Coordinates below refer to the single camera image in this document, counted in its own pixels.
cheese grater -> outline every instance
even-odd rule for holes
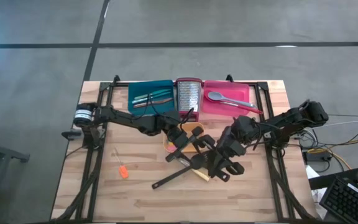
[[[185,117],[187,112],[194,108],[189,121],[198,121],[198,112],[200,111],[201,89],[203,81],[199,78],[178,78],[177,84],[177,102],[178,111],[181,118]]]

gray floor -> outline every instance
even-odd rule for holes
[[[0,0],[0,44],[92,43],[103,0]],[[101,42],[358,41],[358,0],[117,0]],[[0,49],[0,144],[12,162],[0,223],[48,220],[89,49]],[[358,47],[99,49],[91,80],[177,77],[283,79],[292,106],[311,98],[329,114],[358,114]],[[330,117],[329,123],[358,117]],[[316,130],[343,142],[358,123]],[[334,150],[358,166],[358,144]],[[323,169],[325,164],[313,164]],[[325,172],[340,171],[336,162]]]

wooden table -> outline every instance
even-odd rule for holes
[[[284,82],[272,80],[268,81],[268,86],[274,114],[286,112],[290,105]],[[84,82],[80,103],[96,102],[98,90],[99,82]],[[127,94],[127,87],[115,87],[112,98],[115,109],[127,111]],[[250,91],[250,94],[251,103],[256,104],[254,91]],[[259,120],[255,113],[249,113],[248,116]],[[217,139],[224,127],[232,123],[232,118],[201,112],[200,122],[204,125],[204,133]],[[106,137],[94,222],[277,220],[263,145],[258,146],[255,151],[248,150],[242,157],[233,158],[233,161],[240,162],[246,171],[243,175],[232,175],[226,183],[218,178],[206,182],[193,172],[187,172],[159,189],[152,190],[151,185],[154,182],[183,168],[178,161],[165,161],[167,152],[162,146],[162,135],[148,137],[136,129],[109,123]],[[72,141],[67,153],[81,146],[81,143],[82,139]],[[129,171],[129,178],[126,180],[122,180],[118,173],[119,163],[114,156],[113,146]],[[52,218],[62,214],[78,193],[85,157],[84,149],[66,159]],[[291,191],[309,213],[316,215],[299,148],[287,147],[284,161]],[[282,192],[280,195],[286,214]],[[87,212],[88,198],[85,200],[83,214]]]

